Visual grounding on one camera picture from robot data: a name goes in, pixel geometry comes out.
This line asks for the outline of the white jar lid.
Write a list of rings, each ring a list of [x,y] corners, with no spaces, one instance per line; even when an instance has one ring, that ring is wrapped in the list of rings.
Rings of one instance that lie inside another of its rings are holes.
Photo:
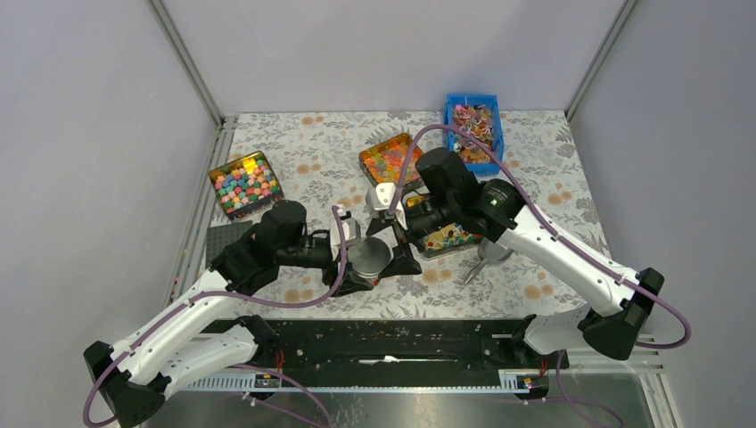
[[[390,263],[392,252],[389,246],[379,238],[368,236],[360,243],[348,248],[348,261],[362,265]]]

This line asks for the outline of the metal scoop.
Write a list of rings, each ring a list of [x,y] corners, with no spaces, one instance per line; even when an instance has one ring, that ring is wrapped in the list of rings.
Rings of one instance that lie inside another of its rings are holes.
[[[478,247],[479,261],[466,274],[463,284],[469,284],[485,267],[499,265],[507,261],[513,253],[512,249],[502,244],[494,243],[489,239],[483,239]]]

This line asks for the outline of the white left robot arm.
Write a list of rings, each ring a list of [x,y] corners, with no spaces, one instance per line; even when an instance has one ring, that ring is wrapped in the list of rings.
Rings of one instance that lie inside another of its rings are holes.
[[[206,375],[250,361],[266,366],[276,354],[273,332],[258,316],[237,321],[227,336],[188,348],[187,343],[225,311],[243,302],[280,309],[319,305],[339,292],[350,268],[348,249],[361,240],[359,223],[340,205],[326,230],[308,231],[307,211],[282,200],[249,223],[196,282],[161,313],[126,338],[94,342],[84,352],[93,379],[82,411],[86,427],[116,423],[135,427],[152,417],[173,393]],[[327,277],[324,294],[295,303],[257,293],[282,267],[316,268]]]

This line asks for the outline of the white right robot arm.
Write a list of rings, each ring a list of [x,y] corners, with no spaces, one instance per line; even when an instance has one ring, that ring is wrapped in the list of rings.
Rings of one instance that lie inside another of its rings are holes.
[[[428,193],[408,206],[393,183],[370,189],[368,233],[391,226],[400,246],[387,276],[418,272],[409,242],[450,224],[481,236],[480,254],[499,263],[512,253],[535,261],[583,299],[577,309],[551,316],[525,317],[512,335],[511,353],[520,366],[533,367],[555,351],[584,346],[615,360],[626,360],[653,309],[664,277],[653,268],[640,272],[611,261],[556,225],[522,193],[500,178],[478,180],[460,157],[433,149],[415,164]]]

